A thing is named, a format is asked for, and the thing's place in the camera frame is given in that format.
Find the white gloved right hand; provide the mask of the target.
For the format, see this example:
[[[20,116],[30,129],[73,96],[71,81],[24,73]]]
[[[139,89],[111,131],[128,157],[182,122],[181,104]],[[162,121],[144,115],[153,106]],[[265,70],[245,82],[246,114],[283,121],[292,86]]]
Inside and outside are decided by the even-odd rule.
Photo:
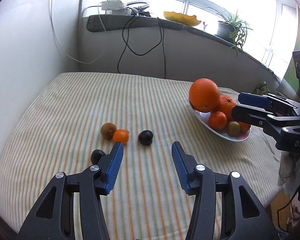
[[[290,203],[292,219],[300,220],[300,154],[281,152],[278,185],[283,186],[286,195],[293,197]]]

